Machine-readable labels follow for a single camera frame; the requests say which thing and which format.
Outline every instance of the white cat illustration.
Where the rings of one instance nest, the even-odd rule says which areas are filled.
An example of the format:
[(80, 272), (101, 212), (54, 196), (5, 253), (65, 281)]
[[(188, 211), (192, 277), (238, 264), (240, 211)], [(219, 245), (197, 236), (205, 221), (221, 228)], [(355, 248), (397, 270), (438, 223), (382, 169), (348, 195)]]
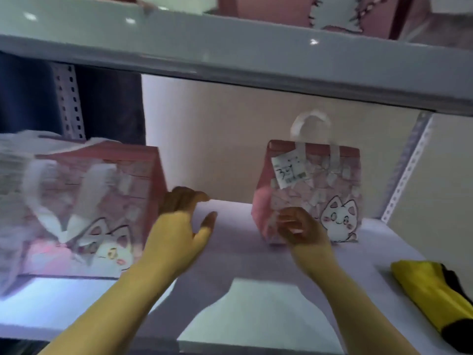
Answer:
[(119, 277), (133, 264), (130, 227), (124, 225), (98, 237), (102, 238), (101, 242), (92, 242), (85, 249), (85, 253), (92, 254), (91, 269), (99, 269), (100, 274), (106, 276)]
[(358, 224), (358, 207), (352, 199), (345, 204), (340, 197), (333, 197), (323, 210), (320, 220), (328, 237), (334, 242), (348, 240)]
[(334, 26), (351, 32), (361, 33), (360, 20), (373, 8), (387, 0), (373, 0), (363, 9), (361, 0), (316, 0), (310, 9), (310, 23), (314, 29)]

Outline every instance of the pink gift bag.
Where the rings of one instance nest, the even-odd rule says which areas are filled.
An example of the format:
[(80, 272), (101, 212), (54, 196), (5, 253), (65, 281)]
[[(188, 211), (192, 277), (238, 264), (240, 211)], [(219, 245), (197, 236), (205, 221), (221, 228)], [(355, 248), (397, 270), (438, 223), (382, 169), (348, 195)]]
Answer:
[[(297, 140), (305, 120), (314, 116), (329, 124), (319, 111), (294, 121)], [(361, 164), (359, 149), (334, 144), (269, 141), (263, 171), (253, 198), (252, 217), (263, 237), (283, 243), (277, 233), (278, 211), (302, 207), (321, 222), (334, 242), (356, 240), (361, 225)]]
[(59, 147), (35, 155), (22, 175), (21, 273), (119, 277), (140, 258), (167, 191), (158, 149), (32, 140), (41, 141)]
[(219, 0), (219, 14), (389, 38), (399, 0)]

